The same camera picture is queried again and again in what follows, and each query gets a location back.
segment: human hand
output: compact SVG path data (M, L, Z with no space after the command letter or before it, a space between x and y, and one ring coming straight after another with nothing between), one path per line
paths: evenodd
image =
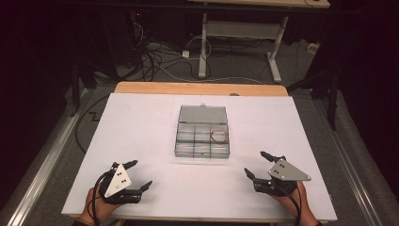
M301 220L299 225L300 226L317 225L318 221L314 217L314 214L309 207L306 188L301 181L297 182L297 189L295 189L291 193L291 196L294 198L299 208L301 209ZM276 201L278 201L291 216L293 216L294 218L297 217L296 207L290 198L288 198L287 196L283 197L271 196L271 197L273 197Z
M86 204L85 208L82 212L82 215L80 217L81 221L84 221L86 223L94 224L94 219L93 219L93 213L92 213L92 198L93 198L93 193L94 193L94 188L92 187L88 191L88 195L86 197ZM121 204L109 204L104 202L103 198L99 194L99 188L96 191L96 199L95 199L95 211L96 211L96 217L97 219L101 222L107 219L114 210L118 209Z

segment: gray floor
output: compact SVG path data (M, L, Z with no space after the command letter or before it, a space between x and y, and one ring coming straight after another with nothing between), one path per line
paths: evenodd
M291 85L304 77L313 58L313 55L306 52L307 45L305 41L292 45L281 45L277 62L283 86ZM213 54L208 58L211 67L209 80L213 80L212 83L257 84L253 81L256 80L263 84L274 84L264 57L264 50L270 48L271 43L266 41L259 47L236 50L227 56L219 57L217 55L226 54L226 51L220 51L221 48L217 49L216 45L213 46ZM171 54L161 55L164 61L176 57ZM198 69L198 62L196 60L186 61L193 65L195 73ZM124 67L119 67L119 69L120 74L128 71ZM154 77L154 81L184 82L176 79L176 77L194 80L191 78L188 64L178 64L168 68L168 73L160 71ZM82 99L86 103L86 107L112 92L116 86L116 83L112 81L99 79L98 82L98 87L87 92ZM338 221L330 222L329 225L396 225L395 223L399 220L398 203L379 173L373 159L367 153L358 130L346 111L343 97L339 95L337 131L332 131L326 122L324 108L326 102L324 100L313 100L308 90L296 90L291 95L294 97L300 119L338 216ZM105 104L106 100L99 102L90 112L97 112L97 118L100 118ZM64 125L71 119L69 117L71 109L72 105L70 104L65 117L60 120L59 125L52 136L49 137L48 142L35 159L20 186L2 210L0 225L8 225L21 201L23 201L26 190L40 171L48 153L51 153L55 143L59 142L58 135L63 131L65 132ZM77 136L84 149L88 147L97 124L98 122L92 120L92 114L87 114L79 124ZM74 131L65 137L65 144L62 147L59 158L55 161L54 169L51 171L51 176L43 182L45 186L42 191L40 190L39 198L28 208L30 212L24 218L24 225L72 224L72 219L61 215L60 212L84 154L76 143ZM169 224L179 225L176 222L160 221L138 221L135 225ZM200 224L191 222L188 225Z

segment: transparent storage box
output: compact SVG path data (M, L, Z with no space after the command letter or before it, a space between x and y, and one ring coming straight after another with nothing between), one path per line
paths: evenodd
M229 158L226 107L182 105L175 155L195 158Z

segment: desk leg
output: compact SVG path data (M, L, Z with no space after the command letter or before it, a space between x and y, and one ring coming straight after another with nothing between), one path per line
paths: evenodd
M207 14L203 14L202 18L202 42L199 55L199 77L204 78L206 76L206 24Z
M287 25L288 17L282 18L278 34L275 39L275 44L273 48L273 52L267 53L267 59L270 65L270 70L272 71L273 79L275 83L281 83L281 76L279 76L279 69L277 67L276 63L276 54L277 51L279 50L279 44L281 43L282 35L284 34L285 31L285 26Z

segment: table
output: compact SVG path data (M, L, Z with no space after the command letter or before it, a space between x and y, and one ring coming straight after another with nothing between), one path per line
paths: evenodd
M199 104L226 106L229 159L174 156L180 106ZM323 221L337 219L294 101L283 87L122 82L108 100L62 214L82 212L88 189L114 161L138 160L128 169L131 188L150 180L152 186L139 204L115 211L115 218L292 222L276 201L255 192L245 175L248 168L267 178L273 164L260 151L285 155L308 173L312 180L305 186L314 214Z
M189 0L206 4L238 4L254 6L271 6L283 8L329 8L327 0ZM203 14L202 19L202 43L199 58L199 77L206 76L206 46L207 36L224 37L245 37L254 39L274 40L273 51L267 52L268 60L273 79L276 83L281 82L279 68L276 63L276 55L279 50L282 36L288 22L288 17L282 17L280 24L255 24L242 22L209 21L207 13Z

